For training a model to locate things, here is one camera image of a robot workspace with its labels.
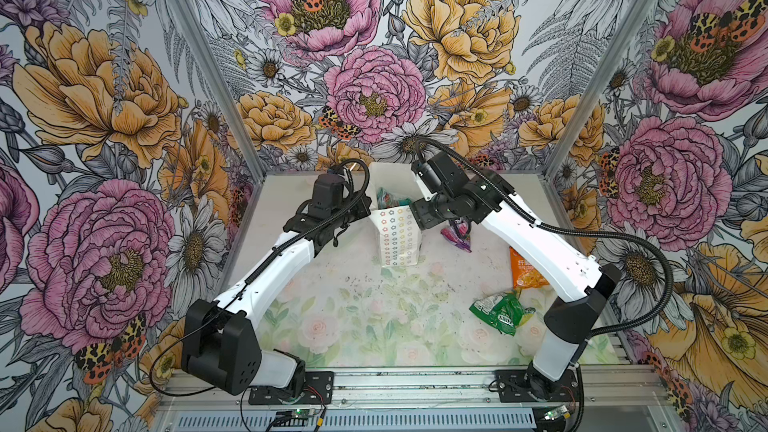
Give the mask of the purple snack packet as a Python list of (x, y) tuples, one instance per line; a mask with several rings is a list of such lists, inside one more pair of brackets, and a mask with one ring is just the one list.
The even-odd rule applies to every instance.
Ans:
[(455, 247), (471, 253), (471, 224), (463, 220), (449, 220), (441, 229), (441, 235)]

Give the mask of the teal Fox's candy bag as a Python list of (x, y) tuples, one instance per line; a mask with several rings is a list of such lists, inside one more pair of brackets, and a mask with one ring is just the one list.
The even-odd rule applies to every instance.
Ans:
[(384, 188), (377, 190), (377, 206), (380, 210), (408, 206), (412, 200), (402, 194), (394, 194)]

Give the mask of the white paper bag with print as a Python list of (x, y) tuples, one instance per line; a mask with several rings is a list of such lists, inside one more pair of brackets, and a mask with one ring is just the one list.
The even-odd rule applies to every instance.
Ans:
[[(422, 198), (409, 165), (373, 162), (369, 167), (370, 181), (367, 195), (371, 198), (371, 219), (377, 230), (379, 256), (384, 267), (415, 266), (419, 261), (422, 232), (410, 205)], [(377, 190), (384, 188), (412, 200), (408, 206), (380, 210)]]

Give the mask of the orange snack bag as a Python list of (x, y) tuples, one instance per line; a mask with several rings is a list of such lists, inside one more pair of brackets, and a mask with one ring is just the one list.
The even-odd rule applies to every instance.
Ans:
[(514, 288), (531, 289), (549, 285), (547, 279), (512, 247), (509, 248), (509, 255)]

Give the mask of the green snack bag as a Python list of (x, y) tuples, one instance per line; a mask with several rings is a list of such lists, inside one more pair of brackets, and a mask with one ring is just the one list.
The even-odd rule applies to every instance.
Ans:
[(478, 299), (469, 311), (483, 323), (501, 334), (515, 336), (518, 329), (536, 313), (533, 307), (520, 302), (519, 293), (505, 291)]

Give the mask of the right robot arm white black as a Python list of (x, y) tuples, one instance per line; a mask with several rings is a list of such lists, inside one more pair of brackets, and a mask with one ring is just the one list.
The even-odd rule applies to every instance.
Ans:
[(620, 277), (618, 269), (572, 247), (559, 228), (542, 222), (514, 187), (491, 170), (468, 176), (445, 152), (418, 160), (411, 170), (423, 195), (410, 206), (420, 229), (454, 219), (480, 225), (518, 252), (556, 292), (544, 315), (541, 346), (518, 381), (520, 390), (548, 399), (592, 337)]

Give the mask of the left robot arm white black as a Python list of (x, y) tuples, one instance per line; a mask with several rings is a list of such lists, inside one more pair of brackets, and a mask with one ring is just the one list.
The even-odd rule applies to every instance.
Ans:
[(253, 387), (305, 388), (306, 365), (287, 353), (265, 350), (257, 328), (296, 274), (348, 227), (370, 215), (365, 187), (356, 187), (349, 161), (319, 175), (310, 199), (287, 220), (269, 252), (233, 286), (211, 301), (197, 300), (185, 317), (181, 368), (231, 395)]

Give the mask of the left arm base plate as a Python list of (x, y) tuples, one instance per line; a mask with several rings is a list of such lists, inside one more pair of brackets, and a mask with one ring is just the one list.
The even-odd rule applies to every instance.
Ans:
[(330, 405), (334, 381), (332, 371), (304, 372), (286, 388), (252, 387), (247, 403), (252, 406)]

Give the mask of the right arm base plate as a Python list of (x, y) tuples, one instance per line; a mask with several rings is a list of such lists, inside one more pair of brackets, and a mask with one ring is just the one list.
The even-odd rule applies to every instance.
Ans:
[(495, 392), (502, 403), (576, 403), (582, 395), (573, 369), (566, 369), (557, 381), (551, 381), (533, 369), (496, 370), (488, 390)]

